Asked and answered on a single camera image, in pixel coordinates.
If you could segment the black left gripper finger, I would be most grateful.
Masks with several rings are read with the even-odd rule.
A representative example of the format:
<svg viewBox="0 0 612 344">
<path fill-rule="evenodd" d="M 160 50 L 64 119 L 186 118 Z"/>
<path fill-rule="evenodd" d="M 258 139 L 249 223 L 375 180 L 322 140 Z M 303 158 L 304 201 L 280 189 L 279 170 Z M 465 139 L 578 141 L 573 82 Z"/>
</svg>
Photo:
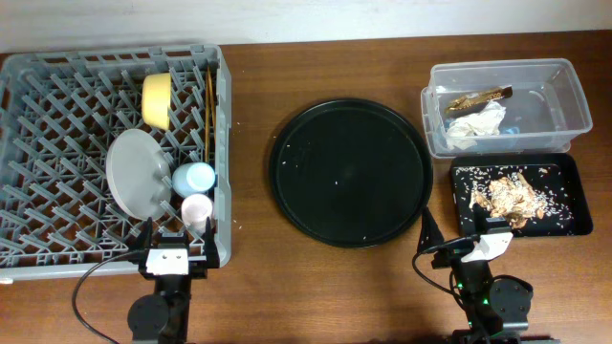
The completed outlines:
<svg viewBox="0 0 612 344">
<path fill-rule="evenodd" d="M 153 220 L 149 217 L 142 226 L 142 231 L 136 240 L 136 250 L 145 251 L 151 247 Z"/>
<path fill-rule="evenodd" d="M 212 229 L 212 222 L 210 218 L 206 219 L 204 238 L 204 254 L 206 255 L 207 261 L 218 261 L 219 253 L 218 247 L 215 243 L 215 233 Z"/>
</svg>

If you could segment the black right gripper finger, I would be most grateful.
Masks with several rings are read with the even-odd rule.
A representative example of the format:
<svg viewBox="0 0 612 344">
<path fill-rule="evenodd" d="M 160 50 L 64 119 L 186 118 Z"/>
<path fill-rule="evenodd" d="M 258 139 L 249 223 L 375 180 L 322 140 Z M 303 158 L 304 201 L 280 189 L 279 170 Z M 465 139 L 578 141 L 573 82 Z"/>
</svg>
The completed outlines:
<svg viewBox="0 0 612 344">
<path fill-rule="evenodd" d="M 433 247 L 438 247 L 444 242 L 444 237 L 427 207 L 422 214 L 422 227 L 417 246 L 418 253 L 426 253 Z"/>
<path fill-rule="evenodd" d="M 506 231 L 506 219 L 504 217 L 491 217 L 491 213 L 480 204 L 472 207 L 474 232 L 476 234 L 497 234 Z"/>
</svg>

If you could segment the food scraps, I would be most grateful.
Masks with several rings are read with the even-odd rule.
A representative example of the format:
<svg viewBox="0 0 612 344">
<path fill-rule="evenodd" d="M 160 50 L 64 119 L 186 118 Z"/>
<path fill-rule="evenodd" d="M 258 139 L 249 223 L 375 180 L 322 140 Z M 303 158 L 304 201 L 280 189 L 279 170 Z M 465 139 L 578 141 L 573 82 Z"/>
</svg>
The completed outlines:
<svg viewBox="0 0 612 344">
<path fill-rule="evenodd" d="M 487 192 L 473 187 L 470 208 L 477 204 L 492 218 L 504 218 L 512 229 L 523 228 L 530 220 L 544 218 L 548 201 L 544 194 L 534 190 L 519 172 L 491 181 Z"/>
</svg>

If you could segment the pink plastic cup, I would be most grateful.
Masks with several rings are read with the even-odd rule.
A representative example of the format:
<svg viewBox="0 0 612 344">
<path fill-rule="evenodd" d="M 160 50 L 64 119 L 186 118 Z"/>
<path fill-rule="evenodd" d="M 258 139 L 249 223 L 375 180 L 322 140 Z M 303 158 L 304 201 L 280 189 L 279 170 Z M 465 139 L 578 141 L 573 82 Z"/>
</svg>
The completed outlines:
<svg viewBox="0 0 612 344">
<path fill-rule="evenodd" d="M 199 233 L 204 233 L 207 221 L 212 220 L 213 201 L 205 194 L 192 194 L 184 198 L 181 204 L 181 218 L 183 223 Z"/>
</svg>

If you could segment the grey round plate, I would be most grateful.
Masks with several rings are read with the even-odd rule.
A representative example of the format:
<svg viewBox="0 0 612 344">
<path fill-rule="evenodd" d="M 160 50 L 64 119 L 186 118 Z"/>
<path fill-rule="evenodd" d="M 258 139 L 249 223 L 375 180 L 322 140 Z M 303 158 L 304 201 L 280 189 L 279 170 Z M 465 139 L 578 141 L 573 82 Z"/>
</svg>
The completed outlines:
<svg viewBox="0 0 612 344">
<path fill-rule="evenodd" d="M 123 131 L 107 152 L 106 179 L 114 201 L 128 216 L 158 220 L 172 188 L 164 182 L 170 167 L 158 142 L 140 129 Z"/>
</svg>

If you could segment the blue plastic cup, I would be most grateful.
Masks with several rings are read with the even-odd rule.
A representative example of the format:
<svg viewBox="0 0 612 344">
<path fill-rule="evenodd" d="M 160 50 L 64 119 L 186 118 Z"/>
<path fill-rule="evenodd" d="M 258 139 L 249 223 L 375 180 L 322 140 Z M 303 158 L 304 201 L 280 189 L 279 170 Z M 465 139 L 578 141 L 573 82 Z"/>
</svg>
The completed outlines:
<svg viewBox="0 0 612 344">
<path fill-rule="evenodd" d="M 208 192 L 216 182 L 214 169 L 206 162 L 180 165 L 172 174 L 172 187 L 181 197 Z"/>
</svg>

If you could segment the white napkin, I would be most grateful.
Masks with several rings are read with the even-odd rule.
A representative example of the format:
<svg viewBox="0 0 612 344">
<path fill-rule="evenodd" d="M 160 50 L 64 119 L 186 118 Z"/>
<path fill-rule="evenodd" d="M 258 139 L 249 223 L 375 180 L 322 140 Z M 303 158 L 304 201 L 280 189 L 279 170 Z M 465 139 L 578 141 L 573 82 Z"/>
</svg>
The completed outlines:
<svg viewBox="0 0 612 344">
<path fill-rule="evenodd" d="M 500 134 L 499 126 L 506 115 L 506 107 L 490 101 L 485 108 L 452 121 L 447 130 L 448 149 L 466 150 L 477 144 L 471 137 L 490 137 Z"/>
</svg>

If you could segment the gold snack wrapper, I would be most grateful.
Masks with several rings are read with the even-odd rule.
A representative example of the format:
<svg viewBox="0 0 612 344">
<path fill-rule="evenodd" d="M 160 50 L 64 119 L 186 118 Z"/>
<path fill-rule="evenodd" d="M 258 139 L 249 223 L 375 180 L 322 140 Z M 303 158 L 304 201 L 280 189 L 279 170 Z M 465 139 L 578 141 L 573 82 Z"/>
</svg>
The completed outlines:
<svg viewBox="0 0 612 344">
<path fill-rule="evenodd" d="M 489 102 L 510 98 L 514 94 L 511 85 L 497 86 L 489 90 L 472 92 L 451 100 L 444 113 L 458 118 L 484 109 Z"/>
</svg>

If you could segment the yellow bowl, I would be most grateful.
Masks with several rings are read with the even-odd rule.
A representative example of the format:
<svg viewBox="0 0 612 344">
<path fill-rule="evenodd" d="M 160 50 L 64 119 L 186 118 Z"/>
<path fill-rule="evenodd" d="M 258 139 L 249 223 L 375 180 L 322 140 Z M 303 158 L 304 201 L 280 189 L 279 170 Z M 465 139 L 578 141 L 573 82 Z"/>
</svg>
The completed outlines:
<svg viewBox="0 0 612 344">
<path fill-rule="evenodd" d="M 145 124 L 168 130 L 171 106 L 170 73 L 148 75 L 142 84 L 142 118 Z"/>
</svg>

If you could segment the wooden chopstick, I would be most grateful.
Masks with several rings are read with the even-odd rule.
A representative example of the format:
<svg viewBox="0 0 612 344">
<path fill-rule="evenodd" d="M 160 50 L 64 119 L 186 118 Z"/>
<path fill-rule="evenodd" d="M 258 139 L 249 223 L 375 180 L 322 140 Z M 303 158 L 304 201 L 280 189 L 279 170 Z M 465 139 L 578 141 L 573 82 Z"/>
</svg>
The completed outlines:
<svg viewBox="0 0 612 344">
<path fill-rule="evenodd" d="M 206 163 L 209 162 L 209 148 L 210 148 L 210 143 L 209 143 L 209 134 L 210 134 L 210 101 L 211 101 L 211 95 L 209 93 L 210 91 L 210 69 L 209 67 L 207 67 L 207 73 L 206 73 L 206 95 L 205 95 L 205 101 L 206 101 L 206 106 L 205 106 L 205 155 L 204 155 L 204 160 Z"/>
<path fill-rule="evenodd" d="M 207 67 L 207 90 L 208 90 L 208 105 L 210 112 L 210 133 L 212 134 L 212 142 L 216 142 L 216 101 L 214 95 L 214 87 L 210 67 Z"/>
</svg>

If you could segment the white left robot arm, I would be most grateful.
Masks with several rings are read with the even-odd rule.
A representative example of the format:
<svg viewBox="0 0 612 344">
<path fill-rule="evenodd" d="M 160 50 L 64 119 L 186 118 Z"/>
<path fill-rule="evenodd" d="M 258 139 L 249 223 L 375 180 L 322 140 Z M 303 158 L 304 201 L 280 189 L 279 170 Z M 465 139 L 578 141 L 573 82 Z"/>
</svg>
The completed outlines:
<svg viewBox="0 0 612 344">
<path fill-rule="evenodd" d="M 205 221 L 205 258 L 189 259 L 188 236 L 164 234 L 152 243 L 152 220 L 147 219 L 143 231 L 129 251 L 131 261 L 146 280 L 155 282 L 151 294 L 139 298 L 131 306 L 127 323 L 134 343 L 186 343 L 189 305 L 193 280 L 208 277 L 209 269 L 220 267 L 211 220 Z"/>
</svg>

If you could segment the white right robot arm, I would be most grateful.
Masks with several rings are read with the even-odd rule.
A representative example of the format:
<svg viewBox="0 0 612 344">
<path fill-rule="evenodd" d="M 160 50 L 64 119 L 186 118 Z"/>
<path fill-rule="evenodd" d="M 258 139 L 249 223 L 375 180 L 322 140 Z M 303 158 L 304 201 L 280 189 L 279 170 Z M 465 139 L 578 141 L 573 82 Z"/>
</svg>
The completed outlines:
<svg viewBox="0 0 612 344">
<path fill-rule="evenodd" d="M 447 343 L 557 343 L 550 336 L 525 336 L 534 288 L 517 277 L 492 275 L 490 261 L 507 250 L 513 238 L 503 218 L 486 218 L 484 229 L 445 240 L 428 209 L 422 214 L 417 251 L 411 265 L 432 287 L 450 295 L 464 312 L 469 327 L 455 330 Z M 427 277 L 418 267 L 419 258 L 431 254 L 434 269 L 449 269 L 445 287 Z"/>
</svg>

